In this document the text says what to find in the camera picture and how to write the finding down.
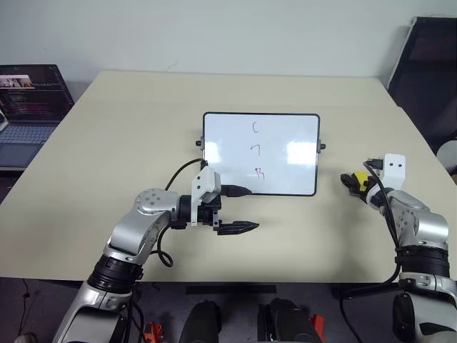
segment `table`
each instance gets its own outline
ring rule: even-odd
[[[404,189],[444,215],[456,248],[457,189],[410,119],[376,79],[104,71],[53,133],[0,206],[0,275],[85,279],[135,196],[164,187],[200,157],[206,111],[321,116],[314,197],[223,199],[224,222],[260,223],[220,237],[211,227],[169,230],[145,281],[381,282],[394,269],[382,217],[340,183],[367,157],[404,154]],[[194,165],[172,186],[190,194]],[[457,277],[457,253],[451,252]]]

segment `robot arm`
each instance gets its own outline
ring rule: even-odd
[[[403,293],[393,303],[395,335],[403,342],[456,339],[457,287],[449,277],[446,220],[400,190],[405,178],[404,156],[387,154],[384,159],[370,160],[368,164],[380,174],[398,239],[398,285]],[[341,181],[352,195],[388,215],[381,188],[373,177],[358,172],[351,176],[342,174]]]
[[[53,343],[120,342],[129,323],[121,311],[143,275],[159,232],[186,223],[211,225],[218,234],[239,234],[258,226],[251,222],[222,224],[221,193],[239,197],[250,194],[242,187],[222,187],[219,175],[205,166],[192,182],[192,195],[179,196],[164,189],[147,189],[130,212],[116,225],[90,277],[83,282],[54,336]]]

